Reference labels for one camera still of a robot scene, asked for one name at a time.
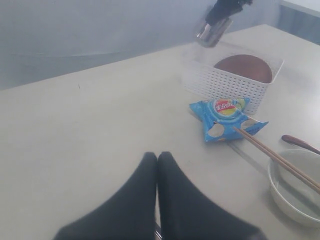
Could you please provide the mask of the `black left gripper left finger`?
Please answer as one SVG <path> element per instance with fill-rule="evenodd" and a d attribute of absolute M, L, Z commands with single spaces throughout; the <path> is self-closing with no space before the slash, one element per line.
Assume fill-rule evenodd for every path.
<path fill-rule="evenodd" d="M 153 240 L 157 156 L 143 155 L 127 182 L 101 206 L 62 227 L 56 240 Z"/>

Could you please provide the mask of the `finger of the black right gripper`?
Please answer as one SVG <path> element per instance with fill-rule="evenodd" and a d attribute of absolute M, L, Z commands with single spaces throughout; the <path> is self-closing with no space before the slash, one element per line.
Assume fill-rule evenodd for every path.
<path fill-rule="evenodd" d="M 217 22 L 241 12 L 243 5 L 243 0 L 217 0 L 206 15 L 205 22 L 209 25 L 215 25 Z"/>

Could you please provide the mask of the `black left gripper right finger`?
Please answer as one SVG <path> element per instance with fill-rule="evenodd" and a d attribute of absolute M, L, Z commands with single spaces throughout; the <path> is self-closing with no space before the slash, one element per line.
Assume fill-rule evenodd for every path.
<path fill-rule="evenodd" d="M 205 196 L 170 152 L 157 162 L 160 227 L 164 240 L 261 240 L 263 232 Z"/>

